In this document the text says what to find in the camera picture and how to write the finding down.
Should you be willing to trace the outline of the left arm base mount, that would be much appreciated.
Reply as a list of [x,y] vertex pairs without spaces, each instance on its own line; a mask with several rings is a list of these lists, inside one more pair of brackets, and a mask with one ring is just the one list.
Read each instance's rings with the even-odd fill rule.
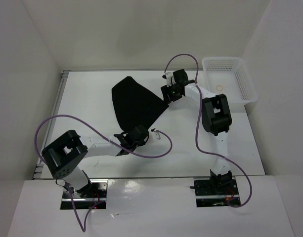
[[[108,189],[108,180],[107,179],[91,179],[92,187],[89,190],[84,190],[83,193],[77,192],[77,190],[70,186],[73,201],[75,208],[77,210],[87,210],[91,207],[94,209],[106,209],[106,198],[107,198],[107,189]],[[61,199],[61,210],[72,210],[72,200],[65,186],[62,193]]]

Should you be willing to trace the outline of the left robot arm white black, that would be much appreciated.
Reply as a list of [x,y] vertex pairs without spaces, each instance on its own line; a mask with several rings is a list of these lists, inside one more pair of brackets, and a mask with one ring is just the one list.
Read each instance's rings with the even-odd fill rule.
[[137,126],[129,133],[114,137],[117,141],[105,141],[101,137],[81,137],[75,130],[69,130],[45,147],[42,157],[54,179],[63,179],[84,198],[93,193],[95,187],[87,174],[78,168],[79,163],[88,157],[128,155],[146,144],[149,132],[143,126]]

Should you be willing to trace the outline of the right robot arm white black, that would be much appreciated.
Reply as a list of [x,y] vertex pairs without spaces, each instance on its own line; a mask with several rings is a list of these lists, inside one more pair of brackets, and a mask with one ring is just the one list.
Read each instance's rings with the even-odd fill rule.
[[196,125],[198,138],[199,122],[210,137],[211,152],[204,152],[214,156],[215,162],[210,169],[210,190],[221,194],[231,183],[232,173],[226,157],[228,156],[227,137],[232,117],[227,97],[224,94],[214,94],[189,80],[185,70],[167,72],[162,76],[166,85],[161,87],[164,102],[167,104],[189,97],[200,103],[199,117]]

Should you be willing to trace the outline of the black skirt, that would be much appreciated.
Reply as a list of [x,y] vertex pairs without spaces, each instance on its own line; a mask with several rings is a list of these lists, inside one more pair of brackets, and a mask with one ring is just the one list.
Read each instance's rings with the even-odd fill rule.
[[123,132],[149,129],[169,107],[160,97],[127,76],[111,89],[117,122]]

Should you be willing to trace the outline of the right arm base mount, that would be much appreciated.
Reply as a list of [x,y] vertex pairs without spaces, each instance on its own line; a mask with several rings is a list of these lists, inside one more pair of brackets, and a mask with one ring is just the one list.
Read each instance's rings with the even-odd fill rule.
[[195,192],[197,207],[238,206],[241,204],[237,182],[231,171],[224,175],[211,172],[209,178],[196,178],[189,187]]

